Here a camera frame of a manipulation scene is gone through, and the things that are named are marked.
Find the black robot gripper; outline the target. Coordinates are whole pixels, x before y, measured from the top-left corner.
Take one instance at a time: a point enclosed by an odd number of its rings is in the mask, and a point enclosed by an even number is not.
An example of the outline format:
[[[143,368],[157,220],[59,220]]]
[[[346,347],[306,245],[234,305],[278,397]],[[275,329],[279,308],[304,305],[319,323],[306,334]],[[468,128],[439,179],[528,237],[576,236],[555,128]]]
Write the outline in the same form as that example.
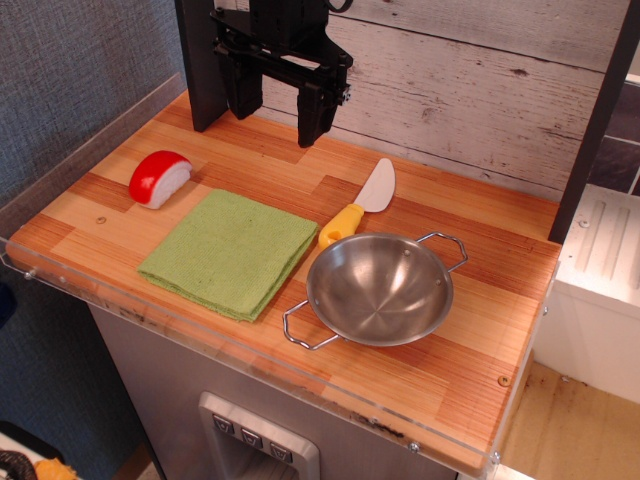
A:
[[[330,13],[342,13],[329,1],[251,1],[247,10],[220,5],[211,12],[218,25],[218,56],[231,111],[239,119],[263,105],[262,78],[299,89],[298,144],[314,145],[327,133],[337,105],[349,98],[347,71],[353,58],[326,32]]]

